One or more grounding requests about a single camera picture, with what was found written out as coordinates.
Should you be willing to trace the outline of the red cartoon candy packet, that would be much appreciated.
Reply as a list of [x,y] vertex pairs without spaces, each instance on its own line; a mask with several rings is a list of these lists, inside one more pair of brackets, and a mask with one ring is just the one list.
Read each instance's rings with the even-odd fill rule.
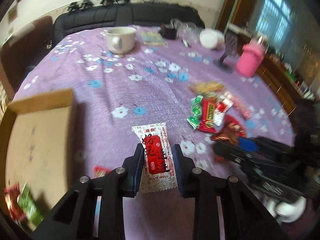
[[227,129],[227,131],[229,132],[233,132],[235,134],[237,134],[240,137],[247,137],[247,133],[244,129],[244,127],[242,126],[242,124],[240,124],[240,122],[238,122],[238,120],[236,120],[235,117],[226,114],[225,115],[225,128]]

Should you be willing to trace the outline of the green yellow-label snack packet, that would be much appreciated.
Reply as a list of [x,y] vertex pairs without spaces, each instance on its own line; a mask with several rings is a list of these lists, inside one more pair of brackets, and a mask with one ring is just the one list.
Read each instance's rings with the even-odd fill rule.
[[39,224],[43,221],[44,216],[37,207],[35,200],[30,191],[30,186],[25,183],[21,194],[18,197],[18,205],[22,209],[26,218],[31,222],[35,227],[38,227]]

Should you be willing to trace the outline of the red rectangular snack packet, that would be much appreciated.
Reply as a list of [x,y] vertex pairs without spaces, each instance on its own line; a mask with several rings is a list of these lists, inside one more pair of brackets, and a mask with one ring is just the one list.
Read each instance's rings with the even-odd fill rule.
[[216,105],[216,102],[207,99],[202,100],[199,130],[208,133],[217,133],[214,124]]

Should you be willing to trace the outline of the small red candy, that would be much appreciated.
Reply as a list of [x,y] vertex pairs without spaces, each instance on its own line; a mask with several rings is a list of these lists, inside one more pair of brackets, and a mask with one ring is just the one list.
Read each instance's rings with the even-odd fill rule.
[[109,168],[105,168],[102,166],[95,166],[94,167],[94,177],[95,178],[104,177],[107,174],[109,174],[110,172],[111,172],[111,170]]

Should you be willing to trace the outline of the white red sachet packet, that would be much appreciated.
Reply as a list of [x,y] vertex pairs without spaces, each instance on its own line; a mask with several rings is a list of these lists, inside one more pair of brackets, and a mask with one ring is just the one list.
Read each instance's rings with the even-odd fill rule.
[[132,131],[144,148],[141,193],[176,188],[177,179],[166,123],[133,126]]

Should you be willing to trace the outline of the dark red foil wrapper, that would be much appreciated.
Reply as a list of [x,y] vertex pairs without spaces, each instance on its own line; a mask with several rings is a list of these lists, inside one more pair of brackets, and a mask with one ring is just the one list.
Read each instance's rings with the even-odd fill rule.
[[216,133],[210,137],[212,141],[226,141],[232,145],[237,145],[239,137],[242,136],[243,130],[240,126],[224,127],[219,133]]

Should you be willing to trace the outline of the green candy wrapper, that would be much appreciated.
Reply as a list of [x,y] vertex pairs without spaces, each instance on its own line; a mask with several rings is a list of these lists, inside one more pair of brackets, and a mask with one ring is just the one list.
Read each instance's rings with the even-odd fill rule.
[[202,95],[198,95],[191,99],[191,112],[190,116],[187,117],[187,122],[193,129],[198,129],[200,125],[200,117],[202,116],[202,100]]

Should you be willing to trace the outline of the green matcha snack packet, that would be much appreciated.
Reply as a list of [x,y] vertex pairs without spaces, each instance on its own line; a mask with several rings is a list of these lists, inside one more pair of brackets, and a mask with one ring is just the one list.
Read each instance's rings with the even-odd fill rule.
[[7,204],[10,217],[14,221],[23,221],[26,216],[17,203],[18,196],[20,195],[19,183],[14,183],[4,189],[4,199]]

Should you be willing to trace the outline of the beige biscuit bar packet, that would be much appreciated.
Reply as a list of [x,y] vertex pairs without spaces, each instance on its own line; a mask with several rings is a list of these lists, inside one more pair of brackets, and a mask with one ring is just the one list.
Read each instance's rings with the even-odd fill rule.
[[198,83],[192,83],[189,86],[189,89],[196,94],[202,94],[202,93],[216,92],[216,91],[222,90],[224,89],[224,85],[215,81],[198,82]]

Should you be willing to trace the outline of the cardboard box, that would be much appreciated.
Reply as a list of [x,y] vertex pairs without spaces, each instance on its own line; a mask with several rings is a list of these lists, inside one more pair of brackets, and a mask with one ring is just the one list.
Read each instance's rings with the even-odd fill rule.
[[4,190],[29,185],[45,216],[72,185],[76,99],[58,89],[11,102],[1,122],[1,210]]

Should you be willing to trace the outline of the black phone stand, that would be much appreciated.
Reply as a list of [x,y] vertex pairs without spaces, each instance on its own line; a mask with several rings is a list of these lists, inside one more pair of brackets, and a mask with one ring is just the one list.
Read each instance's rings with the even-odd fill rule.
[[213,63],[224,72],[232,73],[235,68],[235,64],[226,62],[226,58],[228,56],[236,58],[237,45],[238,37],[236,33],[228,30],[225,35],[225,52],[219,59],[214,60]]

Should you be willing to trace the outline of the pink knitted bottle cover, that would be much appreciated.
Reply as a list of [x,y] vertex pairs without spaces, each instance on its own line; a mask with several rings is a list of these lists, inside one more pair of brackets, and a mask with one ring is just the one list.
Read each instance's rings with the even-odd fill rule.
[[262,63],[266,47],[254,38],[243,46],[243,52],[236,64],[236,70],[244,77],[252,77]]

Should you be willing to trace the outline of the clear glass jar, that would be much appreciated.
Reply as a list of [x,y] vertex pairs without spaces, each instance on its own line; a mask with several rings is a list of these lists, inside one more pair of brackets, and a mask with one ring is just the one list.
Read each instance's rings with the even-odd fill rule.
[[187,42],[196,43],[199,41],[201,28],[198,28],[195,23],[182,22],[178,18],[170,20],[173,27],[177,30],[177,37]]

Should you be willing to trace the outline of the small flat packet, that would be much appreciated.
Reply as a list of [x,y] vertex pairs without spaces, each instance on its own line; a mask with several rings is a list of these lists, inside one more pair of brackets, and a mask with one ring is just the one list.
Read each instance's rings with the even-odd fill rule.
[[167,42],[159,34],[155,32],[141,32],[141,39],[144,45],[146,46],[166,46]]

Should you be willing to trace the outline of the black leather sofa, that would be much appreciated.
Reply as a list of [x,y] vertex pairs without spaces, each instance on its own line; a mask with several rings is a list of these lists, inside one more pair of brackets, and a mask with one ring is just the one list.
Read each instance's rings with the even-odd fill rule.
[[196,9],[168,3],[128,3],[98,6],[61,14],[53,25],[53,45],[67,35],[102,27],[140,25],[159,27],[177,18],[204,28]]

